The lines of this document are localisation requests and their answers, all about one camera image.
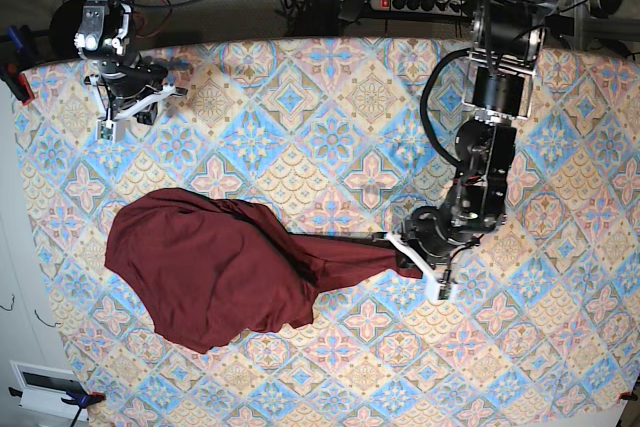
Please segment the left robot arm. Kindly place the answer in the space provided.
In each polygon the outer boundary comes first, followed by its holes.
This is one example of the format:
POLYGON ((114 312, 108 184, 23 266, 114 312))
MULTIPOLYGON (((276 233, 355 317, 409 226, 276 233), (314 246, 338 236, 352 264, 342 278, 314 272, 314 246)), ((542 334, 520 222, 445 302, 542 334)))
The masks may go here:
POLYGON ((506 219, 517 136, 513 124, 529 115, 545 18, 553 9, 550 0, 480 0, 470 47, 444 56, 422 91, 420 120, 432 148, 455 169, 452 186, 440 206, 420 207, 399 231, 377 237, 401 253, 403 266, 419 269, 439 287, 453 283, 455 257, 506 219), (463 102, 471 116, 449 152, 430 119, 429 98, 439 74, 462 58, 476 70, 472 93, 463 102))

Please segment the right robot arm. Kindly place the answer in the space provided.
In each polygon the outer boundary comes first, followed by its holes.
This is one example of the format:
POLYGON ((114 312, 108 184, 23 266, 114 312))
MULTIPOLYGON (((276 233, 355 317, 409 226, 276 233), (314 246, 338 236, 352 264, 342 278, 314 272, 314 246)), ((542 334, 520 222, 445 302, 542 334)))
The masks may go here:
POLYGON ((84 83, 100 108, 100 138, 113 139, 119 124, 131 118, 153 125, 161 101, 187 93, 165 81, 164 66, 141 56, 134 46, 136 34, 133 0, 85 0, 73 43, 97 69, 84 83))

